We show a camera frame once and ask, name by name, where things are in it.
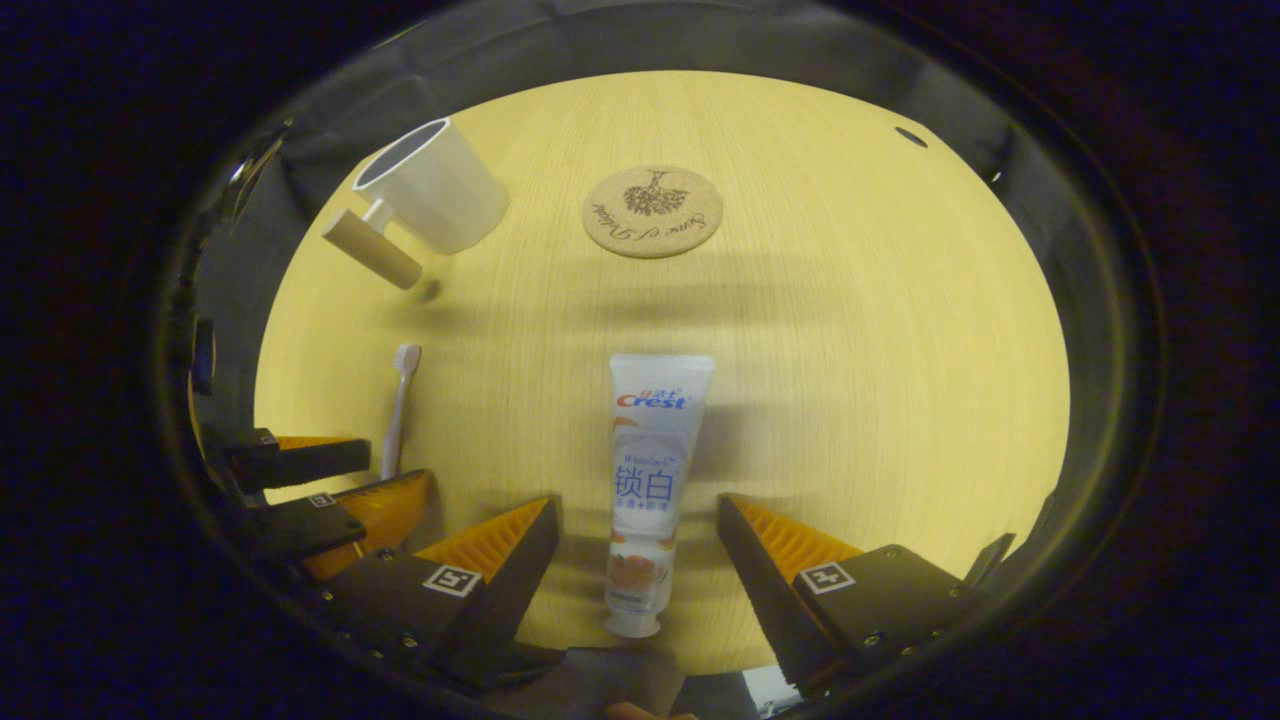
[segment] printed tree design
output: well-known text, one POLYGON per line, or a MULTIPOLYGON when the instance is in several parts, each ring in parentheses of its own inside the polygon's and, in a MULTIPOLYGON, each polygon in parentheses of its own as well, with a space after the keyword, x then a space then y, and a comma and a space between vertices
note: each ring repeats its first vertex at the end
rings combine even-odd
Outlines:
POLYGON ((658 181, 667 170, 649 170, 653 179, 648 187, 634 184, 622 193, 622 200, 627 204, 627 210, 640 215, 667 215, 680 209, 685 204, 687 190, 666 190, 658 187, 658 181))

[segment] wooden surface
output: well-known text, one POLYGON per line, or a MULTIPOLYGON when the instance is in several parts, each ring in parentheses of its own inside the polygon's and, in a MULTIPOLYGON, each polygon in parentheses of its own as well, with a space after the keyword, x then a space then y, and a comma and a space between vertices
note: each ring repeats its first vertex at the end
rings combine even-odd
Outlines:
POLYGON ((614 352, 716 360, 671 607, 644 641, 689 673, 773 664, 716 539, 721 492, 864 550, 902 543, 957 577, 1001 533, 1025 538, 1066 442, 1062 332, 1012 220, 927 128, 801 85, 698 72, 552 85, 453 119, 509 190, 506 218, 448 258, 393 223, 388 237, 424 264, 399 291, 317 234, 337 210, 367 208, 348 178, 280 286, 256 423, 366 437, 376 454, 396 348, 421 343, 402 468, 438 479, 428 534, 563 500, 566 537, 520 639, 620 642, 600 626, 614 352), (724 220, 704 245, 635 260, 586 236, 585 193, 648 163, 717 186, 724 220))

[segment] toothbrush handle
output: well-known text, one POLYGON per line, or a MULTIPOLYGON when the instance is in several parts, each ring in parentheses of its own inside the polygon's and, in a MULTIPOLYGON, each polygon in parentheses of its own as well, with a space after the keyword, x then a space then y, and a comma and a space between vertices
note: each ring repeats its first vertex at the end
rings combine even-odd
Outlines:
POLYGON ((387 430, 387 441, 383 443, 383 479, 389 480, 399 471, 399 446, 401 446, 401 411, 404 407, 404 395, 408 389, 408 378, 401 378, 399 391, 396 393, 396 414, 392 415, 392 427, 387 430))

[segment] white plastic object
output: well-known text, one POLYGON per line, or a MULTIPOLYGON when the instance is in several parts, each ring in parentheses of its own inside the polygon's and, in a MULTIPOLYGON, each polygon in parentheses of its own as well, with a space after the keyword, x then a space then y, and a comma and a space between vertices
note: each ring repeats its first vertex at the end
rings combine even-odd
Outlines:
POLYGON ((648 638, 662 629, 657 612, 614 610, 604 620, 604 629, 622 638, 648 638))
POLYGON ((384 147, 352 190, 371 202, 364 222, 381 233, 392 219, 442 255, 466 250, 507 213, 507 191, 449 118, 384 147))
POLYGON ((413 378, 413 370, 417 370, 417 361, 421 357, 422 347, 419 345, 404 343, 396 350, 396 369, 401 372, 401 384, 396 392, 396 413, 392 415, 392 427, 387 430, 387 441, 383 443, 384 480, 399 474, 401 418, 404 414, 408 383, 413 378))
POLYGON ((714 363, 682 355, 614 355, 613 520, 604 628, 637 638, 658 632, 671 601, 680 497, 714 363))

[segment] toothpaste tube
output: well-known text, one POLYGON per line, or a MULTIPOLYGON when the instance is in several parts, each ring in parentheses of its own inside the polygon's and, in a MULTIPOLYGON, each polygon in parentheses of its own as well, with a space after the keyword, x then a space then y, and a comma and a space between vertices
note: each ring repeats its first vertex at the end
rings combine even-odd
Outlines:
POLYGON ((613 532, 604 626, 644 638, 671 600, 676 524, 716 365, 686 355, 614 355, 613 532))

